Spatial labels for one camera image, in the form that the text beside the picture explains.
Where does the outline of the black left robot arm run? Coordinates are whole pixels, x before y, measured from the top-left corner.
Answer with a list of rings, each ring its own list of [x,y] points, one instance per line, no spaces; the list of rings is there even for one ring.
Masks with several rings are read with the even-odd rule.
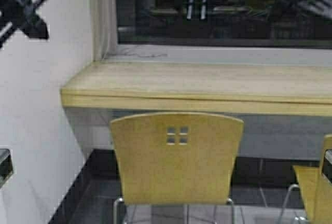
[[[49,39],[46,22],[37,14],[46,0],[1,0],[1,47],[20,30],[30,39]]]

